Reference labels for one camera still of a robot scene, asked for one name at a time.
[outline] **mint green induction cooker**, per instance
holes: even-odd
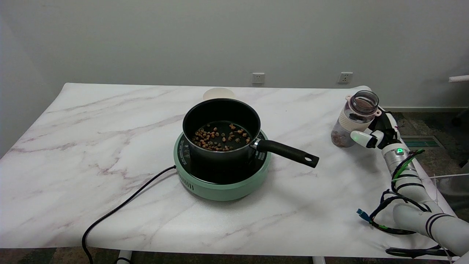
[[[262,131],[259,137],[267,139]],[[187,139],[181,133],[174,146],[174,162],[182,184],[200,197],[215,201],[239,199],[257,190],[267,177],[271,153],[256,151],[254,159],[243,170],[243,177],[239,182],[213,183],[210,179],[224,177],[232,172],[200,169],[196,163],[192,162],[186,141]]]

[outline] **pot handle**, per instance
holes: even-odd
[[[312,168],[316,168],[319,161],[319,157],[272,140],[256,139],[252,144],[252,147],[260,152],[272,152]]]

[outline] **power socket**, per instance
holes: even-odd
[[[352,77],[353,77],[353,72],[341,72],[337,83],[348,84],[352,80]]]
[[[252,73],[252,84],[254,85],[263,85],[265,82],[265,73],[263,72],[253,72]]]

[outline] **black saucepan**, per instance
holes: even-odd
[[[203,140],[201,138],[195,140],[195,134],[201,128],[206,132],[214,130],[218,132],[218,136],[210,138],[209,141],[212,141],[211,146],[213,143],[221,145],[222,150],[208,150],[197,144]],[[257,138],[261,129],[259,115],[252,107],[238,100],[217,98],[197,104],[187,112],[182,129],[184,136],[190,142],[191,159],[211,168],[226,169],[240,166],[240,164],[248,162],[256,150],[269,151],[312,168],[315,168],[319,161],[318,157],[302,150],[272,140]],[[228,140],[231,132],[234,133],[234,137],[232,140]],[[225,134],[225,141],[222,141],[222,134]]]

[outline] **white marble surface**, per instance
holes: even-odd
[[[209,88],[66,84],[0,160],[0,247],[80,245],[91,223],[174,164],[184,114]],[[359,89],[230,89],[259,113],[270,139],[318,155],[317,168],[272,155],[261,189],[234,202],[195,197],[169,172],[95,227],[90,246],[389,257],[387,247],[435,245],[372,229],[356,214],[371,213],[390,186],[379,150],[340,149],[330,140],[345,96]],[[453,214],[442,197],[439,204]],[[394,226],[391,209],[377,219]]]

